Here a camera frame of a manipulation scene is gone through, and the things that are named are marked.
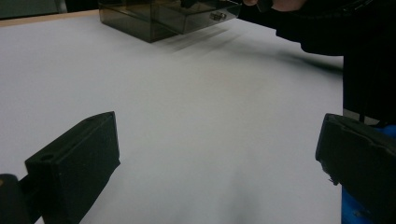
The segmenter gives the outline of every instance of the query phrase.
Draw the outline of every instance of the person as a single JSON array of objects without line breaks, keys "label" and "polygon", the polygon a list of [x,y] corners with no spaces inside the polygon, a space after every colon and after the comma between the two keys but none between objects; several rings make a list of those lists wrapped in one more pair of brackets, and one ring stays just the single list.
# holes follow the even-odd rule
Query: person
[{"label": "person", "polygon": [[344,109],[396,123],[395,0],[243,0],[239,19],[276,29],[302,50],[344,56]]}]

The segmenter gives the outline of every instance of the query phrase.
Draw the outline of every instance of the table surface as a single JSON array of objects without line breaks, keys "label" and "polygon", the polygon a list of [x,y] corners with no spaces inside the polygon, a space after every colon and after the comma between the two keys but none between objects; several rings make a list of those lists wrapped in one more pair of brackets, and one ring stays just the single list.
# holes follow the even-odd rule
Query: table surface
[{"label": "table surface", "polygon": [[81,223],[341,223],[315,150],[342,58],[240,20],[148,44],[97,15],[2,27],[0,55],[1,173],[116,113],[121,166]]}]

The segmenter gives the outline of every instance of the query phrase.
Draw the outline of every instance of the white table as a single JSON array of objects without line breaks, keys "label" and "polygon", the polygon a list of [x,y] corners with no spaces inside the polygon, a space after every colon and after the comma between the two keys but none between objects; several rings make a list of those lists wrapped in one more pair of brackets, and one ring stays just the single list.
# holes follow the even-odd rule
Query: white table
[{"label": "white table", "polygon": [[0,172],[114,110],[121,166],[81,223],[340,223],[315,150],[341,67],[240,20],[153,44],[98,16],[3,27]]}]

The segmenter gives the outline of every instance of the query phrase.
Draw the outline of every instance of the human hand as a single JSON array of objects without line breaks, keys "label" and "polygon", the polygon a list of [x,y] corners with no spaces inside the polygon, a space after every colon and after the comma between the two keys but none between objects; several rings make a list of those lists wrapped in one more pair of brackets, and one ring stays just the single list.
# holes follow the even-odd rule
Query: human hand
[{"label": "human hand", "polygon": [[[254,6],[259,0],[244,0],[247,6]],[[272,8],[277,11],[296,11],[300,9],[307,0],[273,0]]]}]

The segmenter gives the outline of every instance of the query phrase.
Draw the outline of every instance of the transparent box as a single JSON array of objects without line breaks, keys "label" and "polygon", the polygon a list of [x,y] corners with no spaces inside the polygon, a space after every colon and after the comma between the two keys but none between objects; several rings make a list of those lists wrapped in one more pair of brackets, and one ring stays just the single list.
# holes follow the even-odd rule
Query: transparent box
[{"label": "transparent box", "polygon": [[228,0],[99,0],[103,24],[149,43],[236,18],[241,4]]}]

